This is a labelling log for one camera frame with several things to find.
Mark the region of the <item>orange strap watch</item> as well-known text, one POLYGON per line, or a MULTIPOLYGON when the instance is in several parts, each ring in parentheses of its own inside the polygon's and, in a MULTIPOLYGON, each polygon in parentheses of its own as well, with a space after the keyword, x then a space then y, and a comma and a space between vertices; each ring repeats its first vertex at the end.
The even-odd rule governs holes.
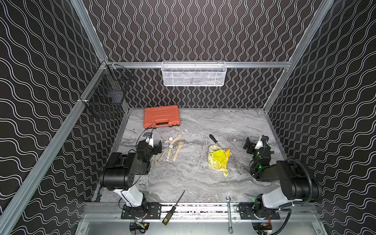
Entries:
POLYGON ((176 161, 177 156, 178 156, 178 154, 179 154, 179 152, 180 152, 180 150, 181 150, 181 148, 182 148, 183 145, 184 145, 183 142, 179 142, 179 144, 178 144, 178 148, 177 148, 177 150, 176 150, 176 152, 175 152, 175 155, 174 155, 174 157, 173 157, 173 161, 174 161, 174 162, 176 161))

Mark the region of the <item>yellow green white towel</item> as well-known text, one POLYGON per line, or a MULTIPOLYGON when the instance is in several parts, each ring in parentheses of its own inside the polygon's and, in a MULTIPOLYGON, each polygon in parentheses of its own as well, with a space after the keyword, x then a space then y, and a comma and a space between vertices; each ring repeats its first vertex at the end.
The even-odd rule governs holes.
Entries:
POLYGON ((208 167, 218 172, 222 172, 224 177, 229 175, 227 164, 230 157, 230 149, 223 149, 217 145, 211 145, 208 147, 208 167))

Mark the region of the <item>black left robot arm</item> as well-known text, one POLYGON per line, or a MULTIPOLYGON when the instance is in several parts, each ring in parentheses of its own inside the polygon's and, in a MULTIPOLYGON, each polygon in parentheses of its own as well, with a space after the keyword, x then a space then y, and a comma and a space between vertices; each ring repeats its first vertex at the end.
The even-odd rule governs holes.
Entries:
POLYGON ((119 195, 124 201, 121 209, 135 220, 147 218, 150 214, 146 196, 136 184, 142 175, 149 174, 151 158, 162 152, 162 143, 154 144, 154 128, 154 124, 148 126, 146 129, 151 131, 143 131, 136 148, 128 154, 112 153, 99 178, 100 186, 119 195))

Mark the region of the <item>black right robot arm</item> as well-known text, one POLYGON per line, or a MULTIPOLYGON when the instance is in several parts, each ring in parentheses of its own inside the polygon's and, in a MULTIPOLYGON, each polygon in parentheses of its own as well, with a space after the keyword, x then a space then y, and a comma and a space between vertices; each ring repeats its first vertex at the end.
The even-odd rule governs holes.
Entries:
POLYGON ((310 175, 306 165, 296 159, 277 161, 271 164, 274 153, 268 144, 269 137, 262 135, 253 143, 246 139, 243 149, 252 154, 249 164, 251 176, 258 182, 279 181, 280 186, 268 193, 260 194, 247 212, 258 219, 275 218, 279 209, 295 203, 313 202, 322 196, 322 188, 310 175))

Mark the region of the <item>red plastic tool case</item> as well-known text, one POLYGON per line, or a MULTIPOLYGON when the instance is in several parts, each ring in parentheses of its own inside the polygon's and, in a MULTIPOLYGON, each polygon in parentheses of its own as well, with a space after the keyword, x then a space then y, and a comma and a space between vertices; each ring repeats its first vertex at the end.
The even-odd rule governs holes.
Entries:
POLYGON ((171 127, 181 124, 177 105, 145 108, 144 128, 171 127))

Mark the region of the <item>black yellow screwdriver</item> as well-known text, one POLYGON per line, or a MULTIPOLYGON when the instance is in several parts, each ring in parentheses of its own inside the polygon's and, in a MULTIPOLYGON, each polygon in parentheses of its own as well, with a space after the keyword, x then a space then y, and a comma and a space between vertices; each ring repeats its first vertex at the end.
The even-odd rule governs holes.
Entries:
POLYGON ((172 206, 172 208, 167 212, 166 216, 164 217, 164 219, 162 220, 162 224, 164 226, 166 226, 169 221, 171 220, 173 214, 175 213, 175 210, 177 208, 177 205, 178 203, 180 202, 181 198, 183 197, 183 195, 185 194, 185 191, 183 191, 183 193, 181 194, 181 196, 179 197, 178 201, 175 203, 175 205, 172 206))

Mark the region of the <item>silver combination wrench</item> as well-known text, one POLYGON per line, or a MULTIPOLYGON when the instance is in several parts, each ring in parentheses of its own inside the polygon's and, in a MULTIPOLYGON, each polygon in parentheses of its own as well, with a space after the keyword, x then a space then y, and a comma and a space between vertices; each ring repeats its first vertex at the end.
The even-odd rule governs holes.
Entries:
POLYGON ((226 197, 227 201, 227 211, 228 211, 228 233, 232 235, 234 233, 234 229, 232 227, 232 214, 231 214, 231 197, 226 197))

